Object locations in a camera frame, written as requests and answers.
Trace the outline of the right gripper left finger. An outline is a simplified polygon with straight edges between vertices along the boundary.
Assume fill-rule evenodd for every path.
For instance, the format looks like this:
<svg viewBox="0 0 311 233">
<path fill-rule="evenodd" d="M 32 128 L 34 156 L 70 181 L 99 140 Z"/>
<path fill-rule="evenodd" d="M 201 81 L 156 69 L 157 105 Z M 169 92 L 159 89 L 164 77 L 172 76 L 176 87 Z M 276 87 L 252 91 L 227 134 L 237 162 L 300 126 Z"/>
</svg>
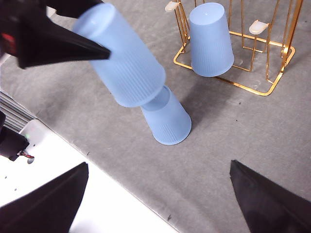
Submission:
<svg viewBox="0 0 311 233">
<path fill-rule="evenodd" d="M 82 202 L 88 165 L 77 165 L 0 209 L 2 233 L 67 233 Z"/>
</svg>

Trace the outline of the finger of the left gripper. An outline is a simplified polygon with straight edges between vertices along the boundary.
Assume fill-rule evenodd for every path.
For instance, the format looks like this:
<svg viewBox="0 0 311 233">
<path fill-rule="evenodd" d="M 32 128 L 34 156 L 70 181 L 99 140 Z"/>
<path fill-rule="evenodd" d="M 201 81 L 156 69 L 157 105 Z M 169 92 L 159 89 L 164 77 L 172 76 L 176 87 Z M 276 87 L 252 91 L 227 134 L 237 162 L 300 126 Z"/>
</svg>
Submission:
<svg viewBox="0 0 311 233">
<path fill-rule="evenodd" d="M 24 20 L 18 27 L 17 60 L 22 69 L 69 61 L 105 60 L 111 51 L 50 19 Z"/>
<path fill-rule="evenodd" d="M 46 5 L 64 17 L 78 18 L 88 9 L 102 4 L 102 0 L 47 0 Z"/>
</svg>

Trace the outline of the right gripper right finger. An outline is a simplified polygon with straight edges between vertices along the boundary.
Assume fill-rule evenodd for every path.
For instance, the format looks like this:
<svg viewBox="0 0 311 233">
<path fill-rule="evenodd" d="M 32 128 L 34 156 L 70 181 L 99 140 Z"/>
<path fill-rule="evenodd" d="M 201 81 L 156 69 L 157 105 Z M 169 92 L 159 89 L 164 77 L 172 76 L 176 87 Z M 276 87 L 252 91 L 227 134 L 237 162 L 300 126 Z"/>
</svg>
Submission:
<svg viewBox="0 0 311 233">
<path fill-rule="evenodd" d="M 238 205 L 252 233 L 309 233 L 310 201 L 290 192 L 237 160 L 230 179 Z"/>
</svg>

